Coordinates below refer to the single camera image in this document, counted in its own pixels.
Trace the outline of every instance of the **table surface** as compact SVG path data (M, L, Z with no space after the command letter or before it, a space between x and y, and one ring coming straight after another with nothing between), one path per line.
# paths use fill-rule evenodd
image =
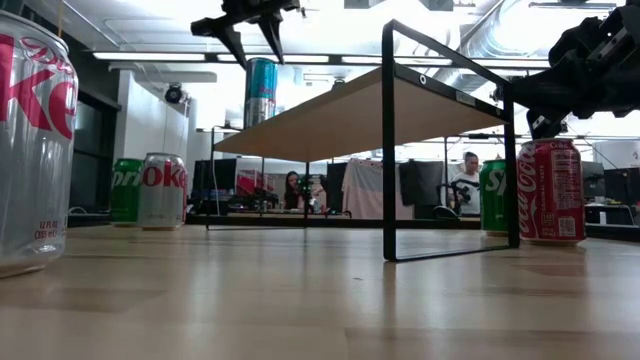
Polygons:
M479 231L401 231L400 252ZM0 280L7 360L637 359L640 248L587 240L382 260L379 230L70 229Z

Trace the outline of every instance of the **dark hair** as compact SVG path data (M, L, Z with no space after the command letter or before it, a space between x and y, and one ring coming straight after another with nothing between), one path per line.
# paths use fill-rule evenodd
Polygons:
M469 159L471 159L472 157L477 159L478 155L472 153L471 151L467 151L466 153L464 153L464 162L469 161Z
M286 210L298 208L298 198L300 197L300 194L296 192L296 189L289 185L289 178L293 175L299 177L297 172L289 171L287 173L287 177L284 179L284 208Z

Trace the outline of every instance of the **white cloth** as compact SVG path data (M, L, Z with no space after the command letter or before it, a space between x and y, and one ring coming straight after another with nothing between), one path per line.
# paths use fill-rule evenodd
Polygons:
M473 175L469 175L465 172L461 172L453 178L453 181L456 180L467 180L472 182L480 182L480 175L475 173ZM460 183L457 184L458 189L464 189L465 187L469 188L469 196L471 199L466 204L460 204L460 213L469 214L469 215L479 215L480 214L480 192L478 188L471 186L469 184Z
M402 205L400 177L396 165L396 219L412 220L413 206ZM382 163L352 159L347 164L342 182L342 210L350 211L353 219L381 220Z

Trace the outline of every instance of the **red bull can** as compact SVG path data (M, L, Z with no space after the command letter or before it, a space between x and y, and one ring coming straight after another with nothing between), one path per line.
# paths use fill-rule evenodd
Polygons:
M178 155L149 153L144 159L138 226L147 230L173 230L186 216L187 169Z
M244 97L244 128L276 115L276 87L278 64L265 58L253 58L247 62Z
M77 89L67 45L0 11L0 277L64 250Z

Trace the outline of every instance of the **diet coke can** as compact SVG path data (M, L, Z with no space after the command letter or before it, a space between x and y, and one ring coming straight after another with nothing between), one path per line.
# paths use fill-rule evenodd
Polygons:
M78 78L66 44L0 11L0 277L64 250Z
M138 226L143 229L172 230L184 223L187 170L179 156L147 154L138 206Z
M531 243L575 244L584 240L580 152L571 140L523 144L517 168L520 237Z

